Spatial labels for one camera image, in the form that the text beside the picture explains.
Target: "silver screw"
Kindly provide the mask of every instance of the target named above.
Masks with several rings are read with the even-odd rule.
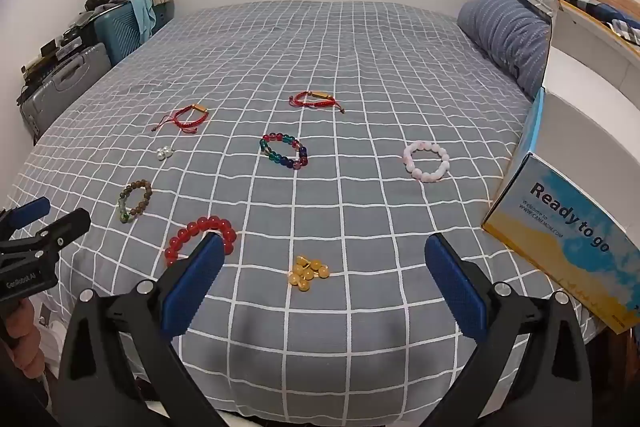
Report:
[[[554,293],[554,297],[560,304],[567,304],[567,302],[569,302],[569,295],[564,292],[556,292]]]
[[[494,290],[498,295],[502,297],[511,295],[511,286],[504,282],[495,283]]]
[[[82,290],[80,292],[80,300],[82,302],[89,302],[94,297],[94,291],[91,288]]]
[[[153,288],[154,288],[153,281],[146,280],[138,283],[138,285],[136,286],[136,291],[138,293],[142,293],[142,295],[146,295],[148,293],[151,293]]]

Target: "blue and yellow printed box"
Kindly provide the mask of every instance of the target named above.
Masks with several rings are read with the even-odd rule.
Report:
[[[640,251],[580,188],[536,155],[544,88],[482,227],[616,333],[640,323]]]

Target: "blue gripper pad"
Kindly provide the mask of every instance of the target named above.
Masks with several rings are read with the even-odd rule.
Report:
[[[225,262],[222,238],[209,232],[205,240],[202,248],[196,247],[191,253],[191,264],[164,298],[160,330],[168,341],[186,333]]]
[[[487,332],[484,301],[436,235],[427,239],[424,259],[462,334],[477,343],[484,341]]]
[[[9,216],[9,226],[15,230],[23,229],[33,221],[47,216],[50,210],[51,203],[45,197],[30,201],[23,206],[12,209],[11,216]]]

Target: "grid pattern bedsheet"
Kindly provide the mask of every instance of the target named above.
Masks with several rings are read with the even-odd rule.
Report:
[[[308,89],[334,94],[346,113],[290,107]],[[211,111],[197,134],[170,124],[150,132],[195,102]],[[47,196],[44,223],[78,206],[92,215],[91,230],[62,251],[50,292],[65,319],[85,287],[123,293],[159,277],[163,248],[188,222],[229,219],[235,252],[174,340],[210,402],[317,425],[419,422],[474,349],[424,265],[430,233],[444,232],[492,280],[552,291],[480,228],[529,107],[447,16],[359,2],[209,9],[171,22],[74,103],[31,153],[9,204]],[[300,137],[309,165],[293,171],[261,156],[265,132]],[[404,170],[402,150],[419,139],[451,157],[439,182]],[[164,145],[176,152],[159,162]],[[428,171],[439,162],[414,158]],[[118,194],[141,178],[152,182],[151,202],[123,225]],[[298,254],[321,259],[331,277],[307,293],[287,285]],[[575,308],[588,339],[594,320]],[[518,340],[501,386],[525,345]]]

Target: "open box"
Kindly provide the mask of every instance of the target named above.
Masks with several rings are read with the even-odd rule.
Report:
[[[640,323],[636,94],[640,54],[561,3],[543,86],[482,224],[616,333]]]

